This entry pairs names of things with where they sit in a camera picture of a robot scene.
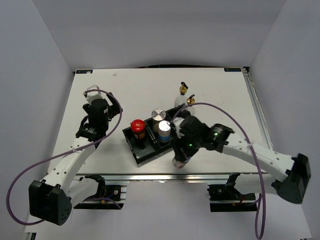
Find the spice jar with red label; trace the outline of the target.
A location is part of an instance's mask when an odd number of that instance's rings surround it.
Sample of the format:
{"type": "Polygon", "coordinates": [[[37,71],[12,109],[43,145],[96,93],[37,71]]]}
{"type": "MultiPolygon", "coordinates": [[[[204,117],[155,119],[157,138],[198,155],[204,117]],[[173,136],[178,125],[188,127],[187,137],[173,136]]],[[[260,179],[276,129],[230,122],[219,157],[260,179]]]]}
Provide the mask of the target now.
{"type": "Polygon", "coordinates": [[[188,162],[187,161],[178,161],[175,158],[172,159],[172,164],[177,169],[182,169],[188,162]]]}

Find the blue-label silver-lid jar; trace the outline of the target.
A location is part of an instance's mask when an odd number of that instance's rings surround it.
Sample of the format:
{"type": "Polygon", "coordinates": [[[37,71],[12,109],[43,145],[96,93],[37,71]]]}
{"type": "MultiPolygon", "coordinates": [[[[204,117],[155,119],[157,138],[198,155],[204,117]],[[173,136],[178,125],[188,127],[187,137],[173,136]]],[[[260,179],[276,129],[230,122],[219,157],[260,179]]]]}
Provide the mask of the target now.
{"type": "Polygon", "coordinates": [[[158,138],[161,143],[167,143],[170,141],[171,125],[167,120],[162,120],[158,124],[158,138]]]}

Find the clear glass oil bottle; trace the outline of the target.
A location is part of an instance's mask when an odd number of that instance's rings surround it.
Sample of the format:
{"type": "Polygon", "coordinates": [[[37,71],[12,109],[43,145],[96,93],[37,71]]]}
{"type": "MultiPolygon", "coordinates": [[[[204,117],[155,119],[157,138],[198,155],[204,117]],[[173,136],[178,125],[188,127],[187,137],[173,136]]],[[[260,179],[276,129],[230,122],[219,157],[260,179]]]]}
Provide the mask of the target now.
{"type": "Polygon", "coordinates": [[[183,110],[186,113],[189,113],[191,116],[194,116],[196,113],[195,107],[193,104],[195,104],[195,95],[192,94],[190,97],[187,98],[186,100],[186,108],[183,110]]]}

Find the red-lid orange sauce jar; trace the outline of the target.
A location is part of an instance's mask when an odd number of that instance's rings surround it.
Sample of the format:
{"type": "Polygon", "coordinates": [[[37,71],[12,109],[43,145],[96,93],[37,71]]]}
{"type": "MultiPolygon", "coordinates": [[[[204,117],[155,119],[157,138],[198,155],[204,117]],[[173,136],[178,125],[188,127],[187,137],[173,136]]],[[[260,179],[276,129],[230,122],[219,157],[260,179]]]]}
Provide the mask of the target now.
{"type": "Polygon", "coordinates": [[[146,125],[141,119],[135,119],[130,124],[131,131],[134,136],[135,142],[142,146],[146,138],[146,125]]]}

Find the clear shaker with steel lid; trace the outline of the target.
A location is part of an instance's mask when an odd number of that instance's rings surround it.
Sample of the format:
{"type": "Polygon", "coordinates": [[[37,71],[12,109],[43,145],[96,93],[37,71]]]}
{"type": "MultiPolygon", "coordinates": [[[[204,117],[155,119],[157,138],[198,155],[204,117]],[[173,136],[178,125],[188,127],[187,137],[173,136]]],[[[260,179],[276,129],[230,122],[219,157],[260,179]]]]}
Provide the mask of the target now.
{"type": "Polygon", "coordinates": [[[159,123],[166,119],[166,112],[161,108],[156,108],[151,112],[152,129],[155,133],[159,132],[159,123]]]}

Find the glass bottle with brown residue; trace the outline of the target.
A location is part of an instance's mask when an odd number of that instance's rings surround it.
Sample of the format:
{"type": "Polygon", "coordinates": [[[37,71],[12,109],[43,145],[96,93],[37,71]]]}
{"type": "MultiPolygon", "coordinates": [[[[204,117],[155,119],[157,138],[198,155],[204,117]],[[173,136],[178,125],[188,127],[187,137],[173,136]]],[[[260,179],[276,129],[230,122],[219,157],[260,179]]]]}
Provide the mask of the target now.
{"type": "Polygon", "coordinates": [[[174,108],[177,108],[187,103],[186,93],[188,92],[188,86],[183,81],[180,84],[181,86],[179,87],[179,95],[175,98],[174,108]]]}

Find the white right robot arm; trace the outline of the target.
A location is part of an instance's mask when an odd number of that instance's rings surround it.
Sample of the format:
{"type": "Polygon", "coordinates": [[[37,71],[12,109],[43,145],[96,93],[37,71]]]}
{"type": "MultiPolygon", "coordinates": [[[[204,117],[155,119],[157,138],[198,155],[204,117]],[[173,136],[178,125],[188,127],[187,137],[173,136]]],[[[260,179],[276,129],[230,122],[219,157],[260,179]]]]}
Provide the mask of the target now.
{"type": "Polygon", "coordinates": [[[297,156],[278,153],[250,143],[222,124],[208,127],[192,115],[176,117],[172,123],[177,134],[172,142],[175,154],[173,161],[179,168],[188,163],[201,148],[216,151],[266,171],[271,176],[270,186],[283,200],[292,204],[303,202],[311,178],[307,156],[301,153],[297,156]]]}

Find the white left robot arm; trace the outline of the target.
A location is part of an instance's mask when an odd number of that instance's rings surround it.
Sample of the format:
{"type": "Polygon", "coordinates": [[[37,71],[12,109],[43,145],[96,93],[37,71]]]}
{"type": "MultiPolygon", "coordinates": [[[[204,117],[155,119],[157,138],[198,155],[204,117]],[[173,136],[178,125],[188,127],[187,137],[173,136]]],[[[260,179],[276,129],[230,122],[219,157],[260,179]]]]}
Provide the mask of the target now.
{"type": "Polygon", "coordinates": [[[42,180],[34,180],[28,188],[30,215],[55,225],[63,225],[73,207],[85,200],[99,200],[106,194],[105,179],[97,174],[86,175],[76,184],[74,177],[101,141],[112,132],[109,123],[122,108],[112,93],[103,98],[102,90],[84,92],[86,112],[68,153],[42,180]]]}

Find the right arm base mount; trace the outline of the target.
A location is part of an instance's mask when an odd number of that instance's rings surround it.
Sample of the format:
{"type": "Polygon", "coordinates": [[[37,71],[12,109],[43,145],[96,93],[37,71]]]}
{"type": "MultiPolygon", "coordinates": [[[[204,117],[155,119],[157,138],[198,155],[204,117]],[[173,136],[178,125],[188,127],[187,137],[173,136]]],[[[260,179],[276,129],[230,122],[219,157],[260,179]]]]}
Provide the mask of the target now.
{"type": "Polygon", "coordinates": [[[224,184],[209,184],[209,206],[211,213],[256,212],[258,199],[254,193],[242,194],[236,190],[240,173],[231,173],[224,184]]]}

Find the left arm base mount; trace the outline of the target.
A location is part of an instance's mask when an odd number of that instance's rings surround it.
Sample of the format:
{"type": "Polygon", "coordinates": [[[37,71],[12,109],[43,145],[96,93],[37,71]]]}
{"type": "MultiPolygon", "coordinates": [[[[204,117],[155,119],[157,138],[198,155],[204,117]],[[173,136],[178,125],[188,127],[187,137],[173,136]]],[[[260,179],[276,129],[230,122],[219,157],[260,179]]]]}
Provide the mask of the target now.
{"type": "Polygon", "coordinates": [[[74,209],[120,210],[126,199],[127,184],[88,174],[74,179],[66,194],[74,209]]]}

